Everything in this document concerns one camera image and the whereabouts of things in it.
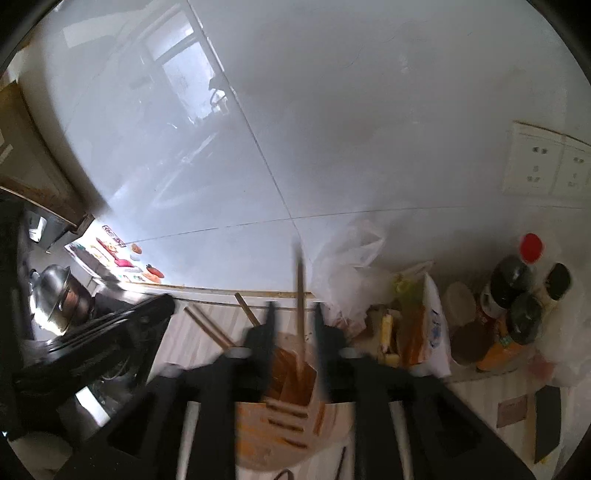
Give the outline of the white seasoning packet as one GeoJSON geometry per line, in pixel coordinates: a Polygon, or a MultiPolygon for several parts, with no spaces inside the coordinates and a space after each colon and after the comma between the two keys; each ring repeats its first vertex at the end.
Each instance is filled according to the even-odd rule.
{"type": "Polygon", "coordinates": [[[423,306],[424,361],[426,369],[439,378],[451,375],[448,322],[433,278],[425,275],[423,306]]]}

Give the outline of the white plastic bag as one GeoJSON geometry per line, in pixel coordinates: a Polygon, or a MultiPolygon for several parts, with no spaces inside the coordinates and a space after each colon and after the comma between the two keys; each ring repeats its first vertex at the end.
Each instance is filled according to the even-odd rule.
{"type": "Polygon", "coordinates": [[[394,273],[380,266],[386,231],[356,219],[332,236],[312,263],[311,293],[327,309],[325,321],[349,338],[366,329],[370,307],[391,302],[394,273]]]}

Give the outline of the cream utensil holder canister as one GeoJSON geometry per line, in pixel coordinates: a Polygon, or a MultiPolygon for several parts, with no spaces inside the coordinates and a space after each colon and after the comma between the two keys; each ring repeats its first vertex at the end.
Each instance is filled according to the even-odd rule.
{"type": "Polygon", "coordinates": [[[236,463],[256,472],[280,471],[307,461],[349,437],[353,406],[325,400],[317,352],[305,348],[304,384],[297,384],[297,335],[276,336],[270,386],[259,403],[236,407],[236,463]]]}

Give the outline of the wooden chopstick green tip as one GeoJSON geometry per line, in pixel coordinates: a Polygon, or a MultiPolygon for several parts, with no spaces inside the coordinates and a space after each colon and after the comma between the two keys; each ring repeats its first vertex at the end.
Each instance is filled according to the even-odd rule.
{"type": "Polygon", "coordinates": [[[247,317],[247,319],[249,319],[249,322],[252,324],[252,326],[259,326],[259,319],[256,318],[256,315],[252,312],[252,309],[250,309],[249,305],[247,305],[245,299],[243,299],[242,297],[242,294],[236,292],[235,300],[238,301],[238,305],[240,306],[240,308],[242,308],[243,313],[245,313],[245,316],[247,317]]]}

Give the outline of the black range hood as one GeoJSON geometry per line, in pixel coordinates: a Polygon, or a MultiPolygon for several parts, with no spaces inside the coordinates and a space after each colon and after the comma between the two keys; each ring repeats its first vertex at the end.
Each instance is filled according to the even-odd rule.
{"type": "Polygon", "coordinates": [[[48,254],[82,237],[95,220],[90,213],[84,213],[79,220],[68,220],[6,187],[1,187],[1,200],[16,202],[23,207],[30,240],[48,254]]]}

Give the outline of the triple wall socket panel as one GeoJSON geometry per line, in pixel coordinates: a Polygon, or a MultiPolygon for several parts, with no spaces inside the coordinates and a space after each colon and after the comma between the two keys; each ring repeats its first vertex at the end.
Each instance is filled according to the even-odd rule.
{"type": "Polygon", "coordinates": [[[590,144],[514,122],[502,191],[510,195],[590,198],[590,144]]]}

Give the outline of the steel pot with lid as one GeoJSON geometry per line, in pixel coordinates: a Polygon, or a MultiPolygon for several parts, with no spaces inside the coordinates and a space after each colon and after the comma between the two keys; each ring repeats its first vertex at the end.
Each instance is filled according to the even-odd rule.
{"type": "Polygon", "coordinates": [[[62,336],[89,320],[94,299],[69,267],[50,265],[29,273],[32,320],[42,329],[62,336]]]}

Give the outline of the striped cat table mat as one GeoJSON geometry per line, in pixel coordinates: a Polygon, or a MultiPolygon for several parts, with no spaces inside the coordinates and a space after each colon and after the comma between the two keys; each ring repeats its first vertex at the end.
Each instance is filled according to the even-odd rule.
{"type": "MultiPolygon", "coordinates": [[[[195,301],[182,298],[173,298],[176,305],[176,311],[172,315],[168,326],[162,337],[162,342],[158,347],[155,359],[148,374],[148,380],[158,374],[167,364],[174,364],[185,369],[190,369],[211,363],[222,349],[219,348],[202,331],[197,324],[184,312],[183,308],[191,304],[197,304],[236,345],[242,344],[247,328],[253,327],[249,319],[243,313],[242,308],[235,299],[229,298],[228,302],[208,302],[195,301]]],[[[276,328],[277,332],[296,334],[296,310],[278,306],[276,310],[276,328]]],[[[514,370],[502,375],[487,376],[484,378],[469,378],[464,380],[456,377],[450,377],[446,380],[447,386],[459,396],[459,398],[468,405],[485,423],[487,423],[496,434],[522,459],[526,466],[533,472],[536,479],[554,479],[559,473],[560,455],[563,450],[562,434],[566,433],[568,392],[561,390],[562,400],[562,430],[561,439],[558,447],[540,463],[534,463],[535,452],[535,391],[539,390],[541,384],[536,383],[529,378],[524,370],[514,370]],[[498,429],[497,408],[498,404],[504,400],[512,399],[522,395],[528,396],[528,414],[527,418],[519,423],[498,429]]],[[[339,446],[345,446],[345,440],[337,443],[339,446]]],[[[328,469],[321,469],[321,466],[335,464],[335,455],[337,444],[321,453],[315,454],[297,466],[293,470],[295,478],[321,479],[324,472],[328,469]]],[[[256,472],[242,467],[238,468],[238,479],[270,479],[269,472],[256,472]]]]}

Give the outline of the small brown card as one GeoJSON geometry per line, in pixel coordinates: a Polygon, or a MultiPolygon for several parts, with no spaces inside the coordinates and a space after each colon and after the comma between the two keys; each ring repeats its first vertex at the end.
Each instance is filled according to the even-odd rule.
{"type": "Polygon", "coordinates": [[[498,404],[496,427],[500,429],[519,423],[527,418],[527,414],[527,395],[504,400],[498,404]]]}

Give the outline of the black yellow sponge brush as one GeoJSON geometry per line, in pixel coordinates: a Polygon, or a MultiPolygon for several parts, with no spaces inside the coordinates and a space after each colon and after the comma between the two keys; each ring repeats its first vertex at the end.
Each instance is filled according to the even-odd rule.
{"type": "Polygon", "coordinates": [[[559,445],[562,429],[562,400],[558,387],[546,385],[535,393],[534,463],[540,463],[559,445]]]}

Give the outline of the soy sauce bottle orange label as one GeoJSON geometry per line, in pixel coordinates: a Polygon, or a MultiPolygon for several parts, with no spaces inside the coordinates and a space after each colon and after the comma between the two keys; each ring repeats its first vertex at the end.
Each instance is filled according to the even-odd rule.
{"type": "Polygon", "coordinates": [[[495,326],[494,342],[482,360],[479,372],[496,372],[505,367],[534,343],[544,321],[572,285],[569,269],[555,263],[540,287],[519,295],[495,326]]]}

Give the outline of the red cap dark bottle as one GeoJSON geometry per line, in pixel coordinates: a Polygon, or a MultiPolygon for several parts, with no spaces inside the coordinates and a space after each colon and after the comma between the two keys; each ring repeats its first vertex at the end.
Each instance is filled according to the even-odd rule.
{"type": "Polygon", "coordinates": [[[533,283],[531,266],[541,258],[543,251],[541,238],[527,233],[521,239],[518,253],[497,264],[480,295],[480,308],[487,317],[500,318],[518,297],[528,293],[533,283]]]}

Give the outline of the colourful wall stickers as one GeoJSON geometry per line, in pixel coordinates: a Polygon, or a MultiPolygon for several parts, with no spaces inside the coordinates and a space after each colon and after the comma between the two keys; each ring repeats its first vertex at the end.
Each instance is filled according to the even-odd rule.
{"type": "Polygon", "coordinates": [[[144,258],[138,244],[124,242],[108,225],[97,221],[65,249],[93,277],[105,282],[161,284],[165,278],[144,258]]]}

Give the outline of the brown lid jar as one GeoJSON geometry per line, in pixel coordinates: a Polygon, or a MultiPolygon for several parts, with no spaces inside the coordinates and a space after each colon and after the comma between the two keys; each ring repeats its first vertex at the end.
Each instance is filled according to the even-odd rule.
{"type": "Polygon", "coordinates": [[[472,291],[462,282],[452,283],[443,297],[450,329],[451,355],[459,365],[479,361],[485,352],[485,326],[477,315],[472,291]]]}

